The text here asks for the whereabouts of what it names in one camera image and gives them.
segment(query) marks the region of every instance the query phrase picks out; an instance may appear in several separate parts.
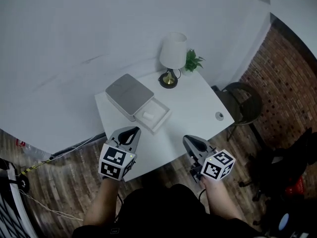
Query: wooden floor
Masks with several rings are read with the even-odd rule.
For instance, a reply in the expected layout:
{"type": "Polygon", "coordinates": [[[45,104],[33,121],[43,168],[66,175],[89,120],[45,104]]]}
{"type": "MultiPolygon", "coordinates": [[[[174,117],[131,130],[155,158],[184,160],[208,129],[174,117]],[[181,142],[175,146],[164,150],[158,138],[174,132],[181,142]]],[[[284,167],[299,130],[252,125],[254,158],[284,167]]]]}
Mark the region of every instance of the wooden floor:
{"type": "MultiPolygon", "coordinates": [[[[259,220],[264,214],[266,198],[263,196],[259,202],[253,202],[252,197],[256,193],[256,188],[253,185],[240,188],[238,182],[249,179],[248,156],[255,155],[259,145],[248,126],[238,128],[230,142],[226,142],[225,139],[224,131],[210,142],[219,150],[225,148],[237,159],[233,171],[224,182],[245,221],[252,226],[253,220],[259,220]]],[[[27,173],[31,188],[29,195],[53,210],[83,219],[100,186],[98,159],[104,142],[105,138],[99,139],[27,173]]],[[[18,170],[35,164],[34,160],[22,153],[21,148],[15,146],[15,138],[1,130],[0,157],[13,162],[18,170]]],[[[159,179],[167,187],[177,183],[184,184],[198,196],[202,189],[190,176],[189,167],[190,159],[183,155],[147,175],[159,179]]],[[[141,187],[141,178],[122,182],[119,193],[124,199],[130,192],[141,187]]],[[[47,211],[27,197],[25,201],[29,212],[34,215],[47,237],[69,237],[73,230],[82,224],[81,221],[66,219],[47,211]]],[[[205,194],[201,201],[208,210],[205,194]]]]}

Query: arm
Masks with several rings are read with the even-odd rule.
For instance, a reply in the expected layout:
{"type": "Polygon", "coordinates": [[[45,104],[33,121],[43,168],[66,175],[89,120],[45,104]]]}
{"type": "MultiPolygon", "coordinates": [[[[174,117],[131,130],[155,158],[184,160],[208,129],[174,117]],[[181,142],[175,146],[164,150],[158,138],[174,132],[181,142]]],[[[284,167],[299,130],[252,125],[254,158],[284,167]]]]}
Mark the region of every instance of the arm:
{"type": "Polygon", "coordinates": [[[224,219],[239,219],[242,217],[229,197],[228,191],[222,181],[214,181],[202,177],[202,183],[205,185],[210,213],[214,213],[224,219]]]}
{"type": "Polygon", "coordinates": [[[103,226],[114,222],[118,191],[119,181],[103,179],[98,194],[86,213],[84,226],[103,226]]]}

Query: round hole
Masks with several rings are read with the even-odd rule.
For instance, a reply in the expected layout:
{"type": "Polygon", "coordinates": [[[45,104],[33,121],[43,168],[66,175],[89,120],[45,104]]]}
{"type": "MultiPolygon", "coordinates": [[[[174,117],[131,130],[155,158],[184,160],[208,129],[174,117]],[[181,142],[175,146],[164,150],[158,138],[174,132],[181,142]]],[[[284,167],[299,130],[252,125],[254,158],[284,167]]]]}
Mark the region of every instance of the round hole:
{"type": "Polygon", "coordinates": [[[217,112],[216,113],[216,119],[219,120],[219,121],[222,121],[223,120],[223,114],[220,113],[220,112],[217,112]]]}

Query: brass lamp base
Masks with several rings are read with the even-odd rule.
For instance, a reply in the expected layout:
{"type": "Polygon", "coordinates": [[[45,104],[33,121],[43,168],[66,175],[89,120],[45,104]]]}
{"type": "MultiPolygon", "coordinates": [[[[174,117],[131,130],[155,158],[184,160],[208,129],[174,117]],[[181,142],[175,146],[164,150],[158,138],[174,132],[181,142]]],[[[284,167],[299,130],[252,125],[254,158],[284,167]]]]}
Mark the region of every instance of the brass lamp base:
{"type": "Polygon", "coordinates": [[[167,71],[163,73],[158,80],[160,85],[167,89],[174,88],[178,83],[178,79],[172,69],[167,69],[167,71]]]}

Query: black chair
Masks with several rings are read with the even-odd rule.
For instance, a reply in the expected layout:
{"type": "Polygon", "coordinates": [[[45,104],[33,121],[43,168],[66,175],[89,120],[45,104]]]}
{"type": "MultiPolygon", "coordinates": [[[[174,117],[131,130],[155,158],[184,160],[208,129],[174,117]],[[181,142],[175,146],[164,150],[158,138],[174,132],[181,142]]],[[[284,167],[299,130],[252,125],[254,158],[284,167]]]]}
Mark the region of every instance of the black chair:
{"type": "Polygon", "coordinates": [[[316,143],[317,132],[312,133],[312,128],[309,128],[288,149],[262,150],[256,158],[251,158],[256,170],[253,180],[240,182],[240,187],[254,182],[259,184],[253,201],[258,201],[263,193],[269,197],[282,195],[288,186],[298,181],[307,164],[316,162],[316,143]]]}
{"type": "Polygon", "coordinates": [[[234,119],[233,130],[227,136],[230,140],[237,126],[253,123],[261,114],[262,98],[251,86],[234,82],[227,85],[222,91],[215,91],[234,119]]]}

